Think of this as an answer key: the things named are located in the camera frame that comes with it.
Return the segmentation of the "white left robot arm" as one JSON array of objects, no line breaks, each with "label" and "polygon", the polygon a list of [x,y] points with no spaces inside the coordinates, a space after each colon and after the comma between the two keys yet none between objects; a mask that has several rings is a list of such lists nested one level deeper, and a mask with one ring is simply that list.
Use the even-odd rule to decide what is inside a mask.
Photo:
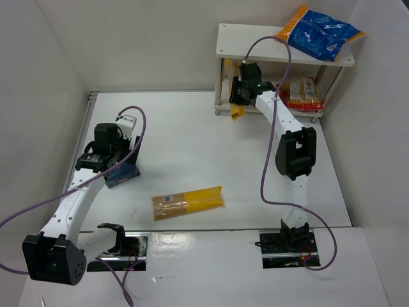
[{"label": "white left robot arm", "polygon": [[62,198],[38,235],[27,235],[22,250],[31,279],[76,285],[87,265],[103,253],[137,256],[137,239],[126,236],[119,224],[102,223],[91,237],[80,241],[79,232],[98,192],[139,176],[139,138],[132,133],[136,118],[120,116],[114,123],[99,123],[94,140],[77,159],[71,183],[73,193]]}]

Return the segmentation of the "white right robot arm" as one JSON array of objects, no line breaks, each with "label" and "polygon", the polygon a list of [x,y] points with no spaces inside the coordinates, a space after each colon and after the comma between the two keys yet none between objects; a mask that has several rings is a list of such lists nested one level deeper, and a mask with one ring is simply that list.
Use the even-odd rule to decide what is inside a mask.
[{"label": "white right robot arm", "polygon": [[307,183],[316,163],[316,131],[299,122],[279,98],[273,84],[261,80],[256,63],[242,63],[240,75],[233,78],[230,102],[254,106],[271,123],[279,139],[275,166],[286,177],[296,206],[284,209],[279,233],[270,233],[256,243],[263,253],[294,253],[309,234],[306,211]]}]

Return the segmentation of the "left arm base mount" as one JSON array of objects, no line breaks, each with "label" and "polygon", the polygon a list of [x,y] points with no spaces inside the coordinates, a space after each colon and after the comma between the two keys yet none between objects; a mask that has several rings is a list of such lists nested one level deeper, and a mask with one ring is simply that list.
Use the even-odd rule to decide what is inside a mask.
[{"label": "left arm base mount", "polygon": [[88,272],[102,272],[107,269],[97,259],[91,261],[90,256],[96,256],[107,262],[115,271],[125,272],[136,264],[132,271],[146,270],[146,254],[148,249],[148,232],[125,232],[126,247],[119,251],[110,251],[116,245],[117,233],[109,229],[97,229],[93,233],[80,233],[78,247],[85,251],[88,261]]}]

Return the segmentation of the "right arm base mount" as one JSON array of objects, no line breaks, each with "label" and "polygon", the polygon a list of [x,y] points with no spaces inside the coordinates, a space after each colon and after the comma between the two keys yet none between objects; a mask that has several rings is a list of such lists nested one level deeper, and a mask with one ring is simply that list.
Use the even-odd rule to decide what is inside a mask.
[{"label": "right arm base mount", "polygon": [[254,243],[261,250],[264,269],[319,267],[320,258],[313,232],[301,239],[285,242],[279,232],[261,232]]}]

